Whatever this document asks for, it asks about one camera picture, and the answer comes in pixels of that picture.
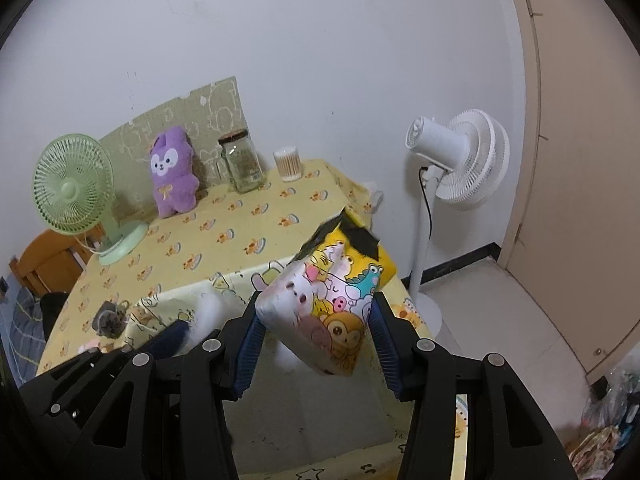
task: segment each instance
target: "baseboard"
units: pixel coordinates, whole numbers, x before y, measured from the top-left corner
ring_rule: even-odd
[[[500,246],[497,243],[493,242],[491,244],[485,245],[484,247],[480,247],[475,251],[463,254],[462,256],[453,258],[453,260],[449,260],[448,262],[444,262],[443,264],[439,264],[435,267],[431,267],[431,269],[425,270],[422,273],[420,284],[430,282],[432,280],[435,280],[436,278],[441,278],[442,276],[446,276],[450,272],[460,270],[463,267],[469,266],[480,260],[484,260],[488,256],[491,256],[496,261],[498,260],[498,257],[500,256]],[[409,288],[410,278],[410,275],[406,278],[402,278],[402,284],[404,285],[404,288]]]

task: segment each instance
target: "silver bolt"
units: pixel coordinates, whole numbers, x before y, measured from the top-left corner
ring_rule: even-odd
[[[502,366],[504,364],[504,357],[502,357],[500,354],[489,354],[487,360],[493,366]]]
[[[221,346],[222,343],[217,339],[207,339],[204,343],[202,343],[202,349],[205,352],[215,352]]]
[[[134,366],[144,366],[149,362],[149,354],[142,352],[141,354],[135,355],[132,361]]]
[[[433,352],[436,349],[436,343],[427,338],[418,339],[415,345],[418,347],[418,350],[422,350],[423,352]]]

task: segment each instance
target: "fan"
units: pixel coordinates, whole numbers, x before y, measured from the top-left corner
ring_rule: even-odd
[[[51,142],[33,173],[33,199],[43,220],[63,235],[77,236],[101,223],[106,238],[100,263],[110,265],[145,237],[144,222],[118,227],[111,213],[113,170],[106,150],[92,137],[68,134]]]
[[[442,326],[438,305],[418,291],[431,238],[435,198],[457,209],[478,207],[498,188],[509,165],[509,138],[502,125],[480,110],[468,110],[447,127],[418,117],[409,127],[405,144],[429,164],[419,178],[425,205],[420,208],[420,229],[409,295],[435,337]]]

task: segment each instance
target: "wooden chair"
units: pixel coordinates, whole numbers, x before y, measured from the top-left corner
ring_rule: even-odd
[[[100,225],[94,227],[86,233],[86,245],[94,245],[103,235]],[[18,282],[37,296],[42,297],[47,292],[71,292],[82,273],[75,254],[84,263],[92,256],[75,237],[48,229],[29,244],[20,260],[13,258],[9,268]]]

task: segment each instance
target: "beige door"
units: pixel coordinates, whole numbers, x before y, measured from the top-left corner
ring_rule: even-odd
[[[507,269],[589,372],[640,320],[640,56],[603,0],[529,1],[540,135]]]

